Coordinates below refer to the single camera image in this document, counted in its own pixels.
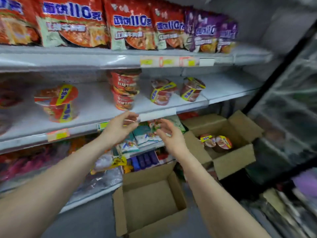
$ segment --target yellow price tag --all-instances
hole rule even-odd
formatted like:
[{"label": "yellow price tag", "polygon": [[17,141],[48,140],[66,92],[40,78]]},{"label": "yellow price tag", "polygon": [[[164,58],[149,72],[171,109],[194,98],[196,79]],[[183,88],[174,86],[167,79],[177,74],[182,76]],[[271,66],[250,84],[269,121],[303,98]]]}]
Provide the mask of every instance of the yellow price tag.
[{"label": "yellow price tag", "polygon": [[68,128],[64,128],[61,130],[53,131],[50,133],[47,133],[47,141],[52,142],[54,140],[64,139],[70,136]]},{"label": "yellow price tag", "polygon": [[165,59],[163,60],[163,66],[164,65],[172,65],[174,64],[174,60],[173,59]]},{"label": "yellow price tag", "polygon": [[105,127],[107,127],[108,122],[103,122],[103,123],[99,123],[97,124],[97,130],[101,131],[103,129],[105,129]]},{"label": "yellow price tag", "polygon": [[188,66],[189,67],[193,67],[195,65],[196,65],[195,60],[188,60]]},{"label": "yellow price tag", "polygon": [[141,65],[152,65],[153,60],[152,59],[142,59],[140,60]]}]

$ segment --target purple instant noodle packet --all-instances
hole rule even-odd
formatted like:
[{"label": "purple instant noodle packet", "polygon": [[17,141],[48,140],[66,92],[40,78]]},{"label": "purple instant noodle packet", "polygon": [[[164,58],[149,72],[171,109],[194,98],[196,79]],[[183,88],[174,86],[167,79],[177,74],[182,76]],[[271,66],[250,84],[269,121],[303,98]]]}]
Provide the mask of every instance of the purple instant noodle packet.
[{"label": "purple instant noodle packet", "polygon": [[194,16],[194,36],[190,51],[215,53],[219,37],[217,27],[223,19],[223,15],[206,11],[197,12]]},{"label": "purple instant noodle packet", "polygon": [[230,53],[235,46],[234,40],[238,33],[238,23],[228,18],[219,27],[219,40],[217,45],[217,53]]},{"label": "purple instant noodle packet", "polygon": [[194,24],[194,10],[192,7],[185,7],[185,30],[183,34],[184,47],[189,50],[192,45],[193,24]]}]

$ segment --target floor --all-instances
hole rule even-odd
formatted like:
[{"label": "floor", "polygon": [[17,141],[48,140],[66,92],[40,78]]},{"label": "floor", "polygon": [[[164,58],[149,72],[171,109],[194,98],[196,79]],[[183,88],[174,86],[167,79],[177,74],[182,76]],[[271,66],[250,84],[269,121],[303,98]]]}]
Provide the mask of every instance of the floor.
[{"label": "floor", "polygon": [[[187,184],[183,190],[188,203],[188,219],[164,237],[210,237]],[[41,238],[116,237],[112,193],[60,214]]]}]

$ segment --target open cardboard box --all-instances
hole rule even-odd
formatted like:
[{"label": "open cardboard box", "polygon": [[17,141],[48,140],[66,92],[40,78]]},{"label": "open cardboard box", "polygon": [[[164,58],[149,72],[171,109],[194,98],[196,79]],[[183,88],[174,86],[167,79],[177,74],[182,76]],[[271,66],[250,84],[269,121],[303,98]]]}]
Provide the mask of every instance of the open cardboard box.
[{"label": "open cardboard box", "polygon": [[[184,138],[190,152],[205,168],[213,162],[218,179],[221,180],[256,161],[251,142],[262,136],[263,129],[241,111],[236,111],[228,119],[209,114],[186,119],[182,123],[189,129]],[[217,153],[212,148],[204,148],[197,137],[206,133],[226,136],[232,142],[233,149]]]},{"label": "open cardboard box", "polygon": [[156,237],[182,221],[184,194],[173,172],[175,162],[123,175],[113,194],[117,236]]}]

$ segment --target cardboard box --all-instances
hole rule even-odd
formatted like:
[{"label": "cardboard box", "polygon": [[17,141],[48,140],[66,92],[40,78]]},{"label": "cardboard box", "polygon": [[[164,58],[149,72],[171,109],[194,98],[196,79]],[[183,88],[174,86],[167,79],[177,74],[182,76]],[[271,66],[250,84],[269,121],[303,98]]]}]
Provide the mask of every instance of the cardboard box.
[{"label": "cardboard box", "polygon": [[187,204],[174,166],[172,162],[124,174],[123,186],[113,194],[118,237],[156,237],[182,221]]},{"label": "cardboard box", "polygon": [[[220,180],[256,160],[251,142],[262,136],[263,129],[241,111],[236,111],[228,119],[209,114],[190,118],[182,123],[189,129],[184,138],[190,152],[205,168],[213,162]],[[217,153],[212,148],[204,148],[197,137],[205,133],[226,136],[232,142],[233,149]]]}]

